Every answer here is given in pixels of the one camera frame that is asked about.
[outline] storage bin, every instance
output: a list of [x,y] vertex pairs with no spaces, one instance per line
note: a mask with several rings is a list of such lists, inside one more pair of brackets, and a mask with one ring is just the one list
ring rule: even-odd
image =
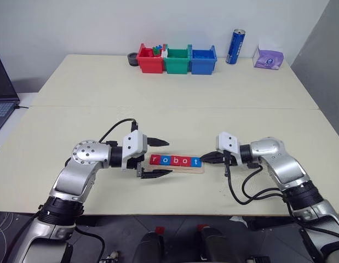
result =
[[142,73],[162,73],[164,70],[163,57],[160,55],[164,49],[163,45],[160,50],[160,54],[157,56],[153,55],[152,48],[146,48],[143,43],[140,45],[139,52],[136,56],[137,62],[142,70]]
[[190,53],[189,49],[167,49],[167,56],[164,58],[165,68],[168,74],[187,74]]
[[211,75],[217,61],[214,45],[209,50],[192,49],[189,45],[191,74]]

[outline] tissue box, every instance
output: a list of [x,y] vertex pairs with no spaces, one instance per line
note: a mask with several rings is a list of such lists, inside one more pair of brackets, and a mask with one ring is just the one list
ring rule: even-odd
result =
[[275,50],[264,50],[258,47],[253,57],[253,66],[278,70],[283,63],[283,60],[284,54],[282,52]]

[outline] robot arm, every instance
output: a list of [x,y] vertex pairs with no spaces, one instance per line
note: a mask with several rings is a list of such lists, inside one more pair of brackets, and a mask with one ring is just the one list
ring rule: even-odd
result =
[[123,146],[110,141],[82,141],[73,148],[71,158],[50,190],[19,248],[15,263],[69,262],[72,246],[66,241],[72,236],[76,219],[83,214],[83,203],[94,184],[99,169],[121,167],[136,169],[141,178],[156,178],[171,170],[146,172],[141,166],[147,145],[165,146],[167,142],[147,138],[135,129],[123,138]]
[[339,215],[299,162],[286,152],[282,141],[267,137],[240,145],[236,137],[223,132],[217,137],[217,150],[232,155],[230,165],[264,163],[284,201],[292,207],[291,215],[302,226],[300,233],[314,262],[339,263]]

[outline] floor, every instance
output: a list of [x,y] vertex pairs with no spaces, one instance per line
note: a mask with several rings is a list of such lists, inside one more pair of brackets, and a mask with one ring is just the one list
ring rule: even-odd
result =
[[[13,223],[4,233],[9,243],[28,216],[14,214]],[[268,255],[271,262],[312,262],[298,227],[294,224],[250,231],[242,222],[231,221],[228,216],[103,216],[95,227],[80,226],[84,231],[100,235],[106,242],[104,257],[120,251],[120,262],[130,263],[142,236],[156,226],[165,227],[164,263],[192,262],[196,259],[194,234],[199,224],[209,224],[219,229],[231,241],[231,247],[241,258],[249,255]],[[100,242],[75,232],[69,240],[73,244],[72,263],[95,262]],[[0,261],[4,253],[4,240],[0,233]]]

